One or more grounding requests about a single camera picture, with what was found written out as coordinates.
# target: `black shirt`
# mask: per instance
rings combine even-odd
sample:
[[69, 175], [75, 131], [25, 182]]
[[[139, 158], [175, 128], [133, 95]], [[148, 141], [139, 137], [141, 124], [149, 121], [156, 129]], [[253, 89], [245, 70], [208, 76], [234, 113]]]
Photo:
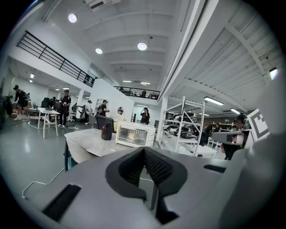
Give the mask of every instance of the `black shirt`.
[[99, 114], [102, 115], [102, 116], [106, 116], [106, 112], [104, 111], [104, 109], [107, 109], [107, 108], [106, 108], [106, 105], [102, 104], [102, 105], [101, 105], [101, 109], [102, 109], [102, 112], [99, 113]]

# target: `storage rack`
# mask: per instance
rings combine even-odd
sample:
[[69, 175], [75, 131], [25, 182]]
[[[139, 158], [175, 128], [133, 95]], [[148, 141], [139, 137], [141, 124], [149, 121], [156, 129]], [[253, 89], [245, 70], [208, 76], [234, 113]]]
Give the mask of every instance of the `storage rack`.
[[[194, 107], [198, 107], [198, 108], [201, 108], [201, 109], [202, 109], [201, 124], [197, 124], [197, 123], [194, 123], [194, 122], [192, 121], [192, 119], [189, 117], [189, 115], [187, 114], [187, 112], [186, 112], [185, 109], [184, 109], [184, 108], [185, 108], [185, 105], [194, 106]], [[197, 149], [198, 149], [198, 145], [199, 145], [200, 140], [201, 140], [201, 136], [202, 136], [202, 130], [203, 130], [202, 127], [203, 127], [204, 113], [205, 113], [205, 102], [203, 102], [203, 103], [201, 104], [201, 103], [196, 103], [196, 102], [188, 101], [188, 100], [185, 99], [185, 96], [183, 96], [182, 102], [180, 102], [179, 104], [177, 104], [177, 105], [175, 105], [175, 106], [172, 106], [172, 107], [170, 107], [170, 108], [168, 108], [168, 109], [166, 109], [166, 110], [163, 111], [163, 117], [166, 116], [166, 112], [167, 112], [168, 110], [174, 109], [174, 108], [176, 108], [176, 107], [178, 107], [178, 106], [181, 106], [181, 121], [163, 119], [163, 122], [179, 123], [179, 132], [178, 132], [178, 135], [177, 135], [177, 142], [176, 142], [176, 146], [175, 146], [174, 152], [177, 152], [177, 148], [178, 148], [179, 142], [182, 142], [182, 143], [192, 143], [192, 144], [196, 144], [196, 147], [195, 147], [195, 153], [196, 153], [196, 151], [197, 151]], [[186, 116], [189, 118], [190, 122], [183, 121], [184, 114], [186, 114]], [[188, 125], [193, 125], [193, 126], [195, 126], [195, 128], [196, 128], [197, 131], [199, 132], [198, 140], [180, 138], [183, 123], [184, 123], [184, 124], [188, 124]], [[161, 143], [161, 139], [162, 139], [163, 132], [164, 132], [164, 131], [161, 131], [159, 144]]]

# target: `black railing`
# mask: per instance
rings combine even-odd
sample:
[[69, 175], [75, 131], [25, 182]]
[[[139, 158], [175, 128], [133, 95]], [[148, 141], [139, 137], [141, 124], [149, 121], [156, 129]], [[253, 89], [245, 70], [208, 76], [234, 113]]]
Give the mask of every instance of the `black railing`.
[[76, 78], [80, 82], [93, 87], [94, 79], [82, 71], [79, 67], [75, 66], [71, 61], [64, 58], [58, 52], [47, 46], [44, 42], [36, 38], [27, 30], [25, 35], [17, 44], [17, 47], [33, 54], [39, 59], [54, 66], [60, 71]]
[[134, 97], [141, 97], [141, 98], [149, 98], [157, 100], [160, 91], [153, 91], [147, 89], [140, 89], [140, 88], [127, 88], [127, 87], [115, 87], [119, 91], [121, 91], [126, 96], [134, 96]]

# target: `black chair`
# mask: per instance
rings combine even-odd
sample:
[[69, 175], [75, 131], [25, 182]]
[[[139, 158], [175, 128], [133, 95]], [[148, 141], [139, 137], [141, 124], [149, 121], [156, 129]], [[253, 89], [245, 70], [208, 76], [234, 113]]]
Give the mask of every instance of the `black chair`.
[[112, 118], [108, 118], [108, 117], [105, 117], [105, 116], [102, 116], [100, 114], [97, 114], [95, 115], [95, 118], [97, 120], [97, 128], [99, 130], [102, 130], [103, 126], [105, 125], [105, 123], [111, 123], [112, 125], [112, 130], [113, 130], [113, 133], [116, 133], [114, 131], [114, 121]]

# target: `fluorescent light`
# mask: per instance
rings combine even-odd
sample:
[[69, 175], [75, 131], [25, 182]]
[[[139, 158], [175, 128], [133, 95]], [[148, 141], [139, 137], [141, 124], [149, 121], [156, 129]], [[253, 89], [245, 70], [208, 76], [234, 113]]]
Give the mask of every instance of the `fluorescent light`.
[[276, 74], [277, 74], [277, 68], [274, 67], [274, 68], [270, 69], [269, 72], [270, 72], [271, 79], [274, 80], [274, 78], [276, 77]]
[[98, 54], [102, 54], [102, 49], [101, 49], [101, 48], [97, 48], [97, 49], [95, 50], [95, 52], [97, 52]]
[[240, 114], [240, 112], [238, 112], [238, 111], [235, 110], [235, 109], [232, 109], [232, 108], [231, 108], [231, 111], [234, 112], [234, 113], [237, 113], [238, 115]]
[[144, 51], [147, 49], [147, 45], [145, 43], [139, 43], [137, 46], [141, 51]]
[[222, 102], [217, 101], [217, 100], [215, 100], [215, 99], [213, 99], [213, 98], [210, 98], [210, 97], [205, 97], [205, 100], [210, 101], [210, 102], [213, 102], [213, 103], [218, 104], [218, 105], [220, 105], [220, 106], [223, 105]]
[[71, 23], [75, 23], [76, 20], [77, 20], [77, 16], [73, 13], [71, 13], [69, 16], [68, 16], [68, 20], [71, 22]]
[[[202, 114], [202, 113], [199, 113], [200, 115]], [[205, 116], [210, 116], [209, 114], [204, 114]]]

